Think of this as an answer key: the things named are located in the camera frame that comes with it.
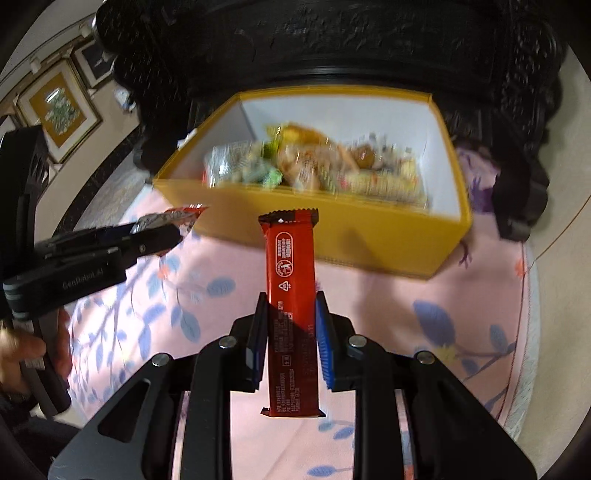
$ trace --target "finger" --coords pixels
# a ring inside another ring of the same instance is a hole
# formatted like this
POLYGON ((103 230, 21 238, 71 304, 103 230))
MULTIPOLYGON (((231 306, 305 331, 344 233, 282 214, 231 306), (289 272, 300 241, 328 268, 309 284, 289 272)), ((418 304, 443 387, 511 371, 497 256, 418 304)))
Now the finger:
POLYGON ((70 332, 63 324, 57 331, 56 355, 54 367, 58 375, 65 379, 72 371, 72 355, 70 353, 70 332))
POLYGON ((3 362, 0 369, 0 384, 8 393, 28 394, 30 392, 29 386, 21 375, 21 366, 18 362, 3 362))
POLYGON ((0 331, 0 358, 20 362, 45 355, 47 346, 40 338, 22 330, 0 331))
POLYGON ((66 326, 70 323, 70 314, 66 312, 64 309, 59 309, 57 312, 57 319, 59 321, 60 326, 66 326))

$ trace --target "red candy bar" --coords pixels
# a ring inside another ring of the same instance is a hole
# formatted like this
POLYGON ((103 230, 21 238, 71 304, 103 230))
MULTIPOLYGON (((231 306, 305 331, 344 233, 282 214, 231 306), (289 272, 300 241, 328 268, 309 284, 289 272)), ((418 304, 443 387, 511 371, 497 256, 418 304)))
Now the red candy bar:
POLYGON ((259 217, 267 239, 271 417, 318 416, 314 238, 318 210, 259 217))

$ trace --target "picture frame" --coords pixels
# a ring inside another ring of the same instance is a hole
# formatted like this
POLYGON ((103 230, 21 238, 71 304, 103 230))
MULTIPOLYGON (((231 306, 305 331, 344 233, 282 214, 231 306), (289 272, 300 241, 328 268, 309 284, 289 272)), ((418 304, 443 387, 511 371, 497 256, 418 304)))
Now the picture frame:
POLYGON ((72 51, 72 60, 87 88, 98 90, 111 80, 115 57, 105 60, 105 51, 94 38, 72 51))
POLYGON ((22 125, 16 115, 9 114, 0 116, 0 140, 5 133, 12 132, 20 127, 22 127, 22 125))
POLYGON ((102 123, 70 59, 53 64, 16 99, 27 125, 43 126, 50 157, 63 163, 102 123))

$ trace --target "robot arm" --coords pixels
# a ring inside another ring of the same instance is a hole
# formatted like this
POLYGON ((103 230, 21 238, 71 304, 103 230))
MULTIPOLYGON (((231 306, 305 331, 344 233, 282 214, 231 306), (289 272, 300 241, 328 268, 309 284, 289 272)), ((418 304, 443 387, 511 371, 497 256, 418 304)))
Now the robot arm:
MULTIPOLYGON (((356 480, 404 479, 395 391, 407 403, 415 477, 534 480, 534 467, 495 419, 430 352, 413 358, 356 335, 318 293, 316 330, 324 380, 354 390, 356 480)), ((88 422, 50 469, 50 480, 168 479, 183 393, 190 391, 181 480, 231 480, 230 392, 262 378, 267 296, 254 315, 197 355, 150 359, 88 422)))

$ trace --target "gold picture frame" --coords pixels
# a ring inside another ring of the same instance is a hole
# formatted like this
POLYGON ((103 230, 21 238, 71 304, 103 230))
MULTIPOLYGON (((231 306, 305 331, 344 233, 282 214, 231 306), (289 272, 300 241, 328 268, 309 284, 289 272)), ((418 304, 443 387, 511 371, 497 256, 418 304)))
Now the gold picture frame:
POLYGON ((102 122, 70 59, 58 61, 35 79, 15 106, 27 125, 43 126, 50 157, 59 164, 102 122))

